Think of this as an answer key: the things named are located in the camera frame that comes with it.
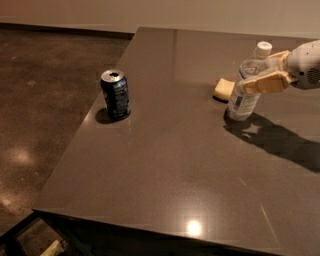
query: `bottle cap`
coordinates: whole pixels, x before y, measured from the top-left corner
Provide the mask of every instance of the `bottle cap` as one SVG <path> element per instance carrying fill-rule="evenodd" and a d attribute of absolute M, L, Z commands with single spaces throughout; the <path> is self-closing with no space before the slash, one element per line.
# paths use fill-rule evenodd
<path fill-rule="evenodd" d="M 261 41 L 257 44 L 257 47 L 254 50 L 254 53 L 258 57 L 265 58 L 270 55 L 271 50 L 272 50 L 272 44 Z"/>

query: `plastic bottle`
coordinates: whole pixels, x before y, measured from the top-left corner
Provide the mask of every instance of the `plastic bottle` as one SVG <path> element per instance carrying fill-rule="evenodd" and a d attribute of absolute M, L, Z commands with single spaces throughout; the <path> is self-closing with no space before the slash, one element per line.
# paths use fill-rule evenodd
<path fill-rule="evenodd" d="M 260 98 L 260 93 L 247 94 L 243 89 L 243 81 L 268 68 L 264 59 L 270 55 L 271 50 L 272 45 L 270 43 L 259 42 L 254 55 L 241 63 L 239 78 L 233 88 L 227 107 L 227 113 L 231 119 L 244 121 L 252 114 Z"/>

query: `soda can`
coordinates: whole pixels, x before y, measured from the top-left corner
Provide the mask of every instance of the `soda can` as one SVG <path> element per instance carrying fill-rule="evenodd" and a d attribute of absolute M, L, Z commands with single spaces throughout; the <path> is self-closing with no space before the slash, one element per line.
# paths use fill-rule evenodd
<path fill-rule="evenodd" d="M 107 70 L 101 75 L 100 85 L 110 119 L 117 121 L 128 117 L 130 103 L 127 79 L 124 73 L 117 69 Z"/>

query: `sponge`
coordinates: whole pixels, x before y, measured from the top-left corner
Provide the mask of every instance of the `sponge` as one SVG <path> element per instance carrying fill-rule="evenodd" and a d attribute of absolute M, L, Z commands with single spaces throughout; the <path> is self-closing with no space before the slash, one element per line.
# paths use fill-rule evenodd
<path fill-rule="evenodd" d="M 215 100 L 227 103 L 231 96 L 234 84 L 234 82 L 221 78 L 214 89 L 213 98 Z"/>

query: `polished floor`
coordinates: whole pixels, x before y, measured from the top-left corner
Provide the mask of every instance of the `polished floor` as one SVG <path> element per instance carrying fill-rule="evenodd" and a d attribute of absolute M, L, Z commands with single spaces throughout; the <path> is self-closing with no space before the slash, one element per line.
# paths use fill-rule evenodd
<path fill-rule="evenodd" d="M 0 29 L 0 235 L 31 213 L 128 43 Z"/>

